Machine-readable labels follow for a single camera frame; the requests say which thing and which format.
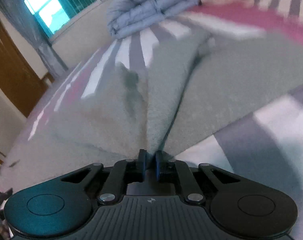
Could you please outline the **grey fleece pants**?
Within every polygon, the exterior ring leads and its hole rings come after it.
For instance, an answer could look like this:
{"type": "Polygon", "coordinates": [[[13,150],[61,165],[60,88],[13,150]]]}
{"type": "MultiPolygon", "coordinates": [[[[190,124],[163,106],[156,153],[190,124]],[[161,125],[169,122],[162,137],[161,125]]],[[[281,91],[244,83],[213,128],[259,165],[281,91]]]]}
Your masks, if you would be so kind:
{"type": "Polygon", "coordinates": [[[15,191],[94,162],[157,150],[210,163],[282,191],[303,188],[303,46],[277,34],[216,42],[194,33],[161,44],[147,70],[109,63],[30,127],[0,172],[15,191]]]}

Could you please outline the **wooden stool by door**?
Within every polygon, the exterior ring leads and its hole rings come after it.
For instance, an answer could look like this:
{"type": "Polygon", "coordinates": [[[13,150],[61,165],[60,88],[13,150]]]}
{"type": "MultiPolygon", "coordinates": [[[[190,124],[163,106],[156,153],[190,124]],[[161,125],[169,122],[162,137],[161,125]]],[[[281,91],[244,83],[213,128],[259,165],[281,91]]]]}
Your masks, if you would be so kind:
{"type": "Polygon", "coordinates": [[[47,72],[43,78],[41,79],[43,83],[45,83],[47,86],[51,86],[53,82],[55,81],[54,77],[51,75],[51,73],[47,72]]]}

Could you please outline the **brown wooden door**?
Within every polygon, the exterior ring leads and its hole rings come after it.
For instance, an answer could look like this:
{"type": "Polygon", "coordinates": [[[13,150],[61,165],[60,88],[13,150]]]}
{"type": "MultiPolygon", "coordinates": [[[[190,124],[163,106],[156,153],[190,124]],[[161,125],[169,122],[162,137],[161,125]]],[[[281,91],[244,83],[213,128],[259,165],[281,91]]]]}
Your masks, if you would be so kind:
{"type": "Polygon", "coordinates": [[[0,22],[0,89],[28,117],[47,85],[32,70],[0,22]]]}

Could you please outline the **folded light blue duvet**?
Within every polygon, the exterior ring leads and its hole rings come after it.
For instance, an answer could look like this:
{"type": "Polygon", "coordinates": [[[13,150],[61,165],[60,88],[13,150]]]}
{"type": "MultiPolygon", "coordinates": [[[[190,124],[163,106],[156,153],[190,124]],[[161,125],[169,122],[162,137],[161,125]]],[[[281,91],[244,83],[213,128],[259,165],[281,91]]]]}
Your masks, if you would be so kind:
{"type": "Polygon", "coordinates": [[[107,29],[121,39],[200,3],[200,0],[114,0],[107,9],[107,29]]]}

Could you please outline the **grey blue curtain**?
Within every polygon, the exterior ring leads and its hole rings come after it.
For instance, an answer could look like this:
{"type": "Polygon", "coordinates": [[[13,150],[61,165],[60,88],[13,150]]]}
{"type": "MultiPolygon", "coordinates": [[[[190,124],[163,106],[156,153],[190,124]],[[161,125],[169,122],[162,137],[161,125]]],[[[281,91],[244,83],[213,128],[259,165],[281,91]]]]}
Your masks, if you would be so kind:
{"type": "Polygon", "coordinates": [[[0,0],[0,11],[38,53],[52,77],[65,75],[68,67],[52,48],[45,32],[28,10],[24,0],[0,0]]]}

